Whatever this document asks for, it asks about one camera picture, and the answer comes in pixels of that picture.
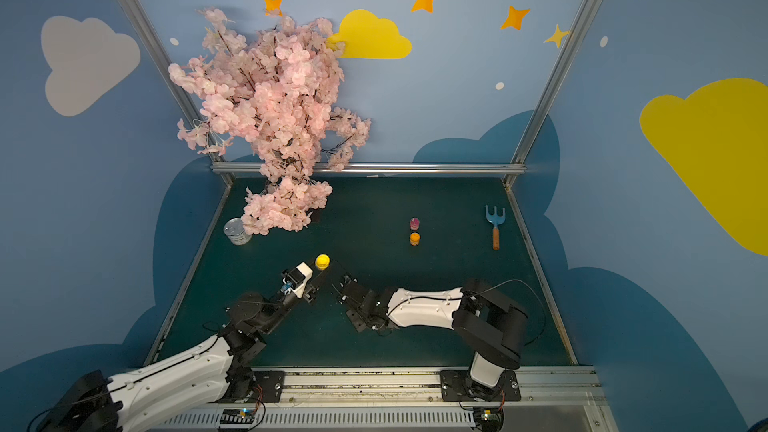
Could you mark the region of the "small circuit board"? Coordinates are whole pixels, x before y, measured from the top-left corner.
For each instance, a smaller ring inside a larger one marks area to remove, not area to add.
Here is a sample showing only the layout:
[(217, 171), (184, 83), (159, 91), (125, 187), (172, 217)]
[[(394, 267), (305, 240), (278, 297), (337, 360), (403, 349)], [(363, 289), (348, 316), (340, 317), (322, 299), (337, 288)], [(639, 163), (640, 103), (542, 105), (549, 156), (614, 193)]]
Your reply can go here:
[(256, 410), (253, 408), (230, 408), (221, 411), (218, 431), (246, 431), (256, 424)]

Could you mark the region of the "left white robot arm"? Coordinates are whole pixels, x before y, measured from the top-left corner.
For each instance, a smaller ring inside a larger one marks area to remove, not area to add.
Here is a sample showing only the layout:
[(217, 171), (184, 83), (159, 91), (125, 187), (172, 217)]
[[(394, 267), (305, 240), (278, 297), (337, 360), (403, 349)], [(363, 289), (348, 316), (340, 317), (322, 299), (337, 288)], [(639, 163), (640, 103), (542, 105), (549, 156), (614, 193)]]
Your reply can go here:
[(253, 359), (300, 302), (312, 302), (326, 272), (301, 263), (282, 274), (270, 298), (242, 294), (227, 308), (227, 323), (208, 339), (162, 361), (106, 377), (99, 370), (80, 377), (52, 407), (31, 419), (30, 431), (147, 431), (222, 398), (254, 397)]

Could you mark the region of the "aluminium frame left post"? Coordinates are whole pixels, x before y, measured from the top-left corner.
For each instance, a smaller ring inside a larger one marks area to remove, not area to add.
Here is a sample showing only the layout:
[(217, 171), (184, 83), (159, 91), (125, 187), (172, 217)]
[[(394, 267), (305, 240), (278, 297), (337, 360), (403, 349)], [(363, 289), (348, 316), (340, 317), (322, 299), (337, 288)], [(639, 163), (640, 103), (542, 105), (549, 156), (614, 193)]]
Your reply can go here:
[(203, 119), (192, 97), (168, 75), (171, 60), (140, 0), (117, 0), (189, 126)]

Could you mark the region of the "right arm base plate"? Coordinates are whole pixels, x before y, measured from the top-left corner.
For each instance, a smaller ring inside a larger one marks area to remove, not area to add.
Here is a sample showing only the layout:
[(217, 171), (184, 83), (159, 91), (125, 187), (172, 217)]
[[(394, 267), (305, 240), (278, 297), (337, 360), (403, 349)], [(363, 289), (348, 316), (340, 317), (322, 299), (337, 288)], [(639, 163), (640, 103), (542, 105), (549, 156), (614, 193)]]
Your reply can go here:
[(514, 371), (504, 370), (496, 386), (474, 381), (468, 370), (444, 369), (439, 372), (439, 385), (444, 402), (521, 400), (520, 386)]

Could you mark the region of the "pink cherry blossom tree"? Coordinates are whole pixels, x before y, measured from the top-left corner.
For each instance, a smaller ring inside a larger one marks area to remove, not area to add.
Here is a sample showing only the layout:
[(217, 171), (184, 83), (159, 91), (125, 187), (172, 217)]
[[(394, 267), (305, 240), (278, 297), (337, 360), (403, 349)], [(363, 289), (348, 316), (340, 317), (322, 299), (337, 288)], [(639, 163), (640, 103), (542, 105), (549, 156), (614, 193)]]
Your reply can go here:
[(327, 43), (332, 24), (319, 18), (298, 25), (283, 17), (248, 41), (222, 10), (201, 13), (209, 23), (208, 56), (168, 67), (171, 81), (201, 102), (200, 119), (179, 123), (177, 137), (200, 154), (218, 156), (237, 138), (247, 142), (266, 186), (246, 193), (245, 232), (300, 231), (332, 192), (328, 182), (314, 179), (316, 164), (343, 170), (371, 129), (370, 120), (336, 104), (344, 73), (340, 50)]

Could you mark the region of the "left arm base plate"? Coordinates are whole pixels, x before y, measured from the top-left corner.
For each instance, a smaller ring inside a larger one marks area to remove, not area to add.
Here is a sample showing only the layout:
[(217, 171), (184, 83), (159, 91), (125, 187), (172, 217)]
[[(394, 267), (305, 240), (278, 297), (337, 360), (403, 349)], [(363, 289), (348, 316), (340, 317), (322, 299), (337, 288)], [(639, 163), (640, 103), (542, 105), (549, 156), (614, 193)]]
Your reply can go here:
[(246, 388), (241, 401), (275, 404), (282, 396), (286, 373), (278, 370), (252, 370), (246, 376)]

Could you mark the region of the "aluminium frame back bar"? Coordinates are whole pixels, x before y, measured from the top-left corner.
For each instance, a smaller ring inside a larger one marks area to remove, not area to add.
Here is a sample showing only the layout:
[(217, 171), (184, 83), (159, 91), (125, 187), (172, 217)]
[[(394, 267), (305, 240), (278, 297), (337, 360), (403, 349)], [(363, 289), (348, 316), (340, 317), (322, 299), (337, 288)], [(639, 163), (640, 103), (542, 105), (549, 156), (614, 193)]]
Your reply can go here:
[[(214, 162), (211, 169), (216, 174), (260, 174), (258, 162)], [(522, 175), (524, 164), (428, 164), (428, 163), (352, 163), (341, 170), (334, 170), (326, 163), (318, 163), (313, 175)]]

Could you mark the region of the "blue garden fork toy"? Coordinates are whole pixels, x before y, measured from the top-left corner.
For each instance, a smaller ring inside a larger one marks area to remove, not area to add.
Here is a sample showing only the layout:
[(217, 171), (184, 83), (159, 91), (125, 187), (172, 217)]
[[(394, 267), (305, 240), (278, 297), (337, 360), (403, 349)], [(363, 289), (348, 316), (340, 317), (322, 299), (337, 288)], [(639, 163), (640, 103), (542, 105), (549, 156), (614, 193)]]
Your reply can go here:
[(498, 251), (500, 249), (500, 226), (506, 220), (506, 209), (499, 210), (494, 207), (490, 210), (488, 206), (485, 206), (486, 220), (492, 225), (492, 249)]

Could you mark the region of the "aluminium frame right post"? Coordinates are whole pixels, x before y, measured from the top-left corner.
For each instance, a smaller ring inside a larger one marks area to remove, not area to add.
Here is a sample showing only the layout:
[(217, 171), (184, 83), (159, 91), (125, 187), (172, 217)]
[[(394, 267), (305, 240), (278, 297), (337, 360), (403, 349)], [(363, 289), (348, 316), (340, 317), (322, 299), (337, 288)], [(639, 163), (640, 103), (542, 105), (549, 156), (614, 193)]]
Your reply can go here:
[(531, 150), (538, 138), (540, 131), (548, 117), (558, 93), (565, 83), (571, 66), (573, 65), (579, 49), (599, 11), (603, 0), (582, 0), (571, 24), (570, 33), (561, 46), (557, 60), (547, 80), (542, 95), (526, 125), (526, 128), (516, 146), (511, 164), (516, 167), (516, 172), (507, 173), (504, 176), (504, 187), (511, 192), (513, 184), (518, 176), (525, 173), (525, 165)]

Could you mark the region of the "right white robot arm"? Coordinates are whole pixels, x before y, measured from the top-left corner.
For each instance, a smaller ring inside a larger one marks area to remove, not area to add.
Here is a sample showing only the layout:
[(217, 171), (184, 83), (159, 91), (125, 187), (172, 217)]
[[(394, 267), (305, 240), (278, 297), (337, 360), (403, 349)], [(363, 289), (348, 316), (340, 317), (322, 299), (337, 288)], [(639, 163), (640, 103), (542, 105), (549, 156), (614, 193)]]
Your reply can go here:
[(337, 293), (359, 332), (432, 327), (458, 334), (474, 356), (467, 371), (440, 374), (445, 401), (520, 398), (515, 371), (521, 365), (529, 314), (498, 285), (471, 279), (445, 291), (376, 292), (345, 275)]

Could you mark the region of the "aluminium front rail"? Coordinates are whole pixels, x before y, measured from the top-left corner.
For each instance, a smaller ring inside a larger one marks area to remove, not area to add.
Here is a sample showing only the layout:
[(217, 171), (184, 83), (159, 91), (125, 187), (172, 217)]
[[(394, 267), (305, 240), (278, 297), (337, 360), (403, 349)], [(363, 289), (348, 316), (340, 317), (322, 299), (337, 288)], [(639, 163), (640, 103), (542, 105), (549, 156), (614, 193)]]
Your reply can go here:
[(213, 403), (156, 425), (158, 431), (218, 431), (222, 410), (253, 408), (246, 431), (615, 431), (590, 367), (523, 367), (518, 402), (444, 402), (440, 367), (282, 368), (275, 404)]

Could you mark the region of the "aluminium frame post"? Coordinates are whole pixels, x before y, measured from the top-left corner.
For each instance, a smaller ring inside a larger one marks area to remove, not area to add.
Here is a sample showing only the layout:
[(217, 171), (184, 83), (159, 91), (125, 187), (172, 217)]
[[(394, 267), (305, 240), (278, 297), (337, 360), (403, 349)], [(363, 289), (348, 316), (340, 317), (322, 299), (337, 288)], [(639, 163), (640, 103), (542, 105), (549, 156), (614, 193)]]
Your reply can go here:
[(189, 126), (203, 119), (192, 97), (168, 75), (171, 60), (140, 0), (117, 0)]
[(507, 173), (504, 176), (504, 187), (511, 192), (513, 184), (518, 176), (525, 173), (525, 165), (531, 150), (538, 138), (540, 131), (548, 117), (558, 93), (565, 83), (571, 66), (573, 65), (579, 49), (599, 11), (603, 0), (582, 0), (571, 24), (570, 33), (561, 46), (557, 60), (547, 80), (542, 95), (526, 125), (526, 128), (516, 146), (511, 164), (516, 167), (516, 172)]

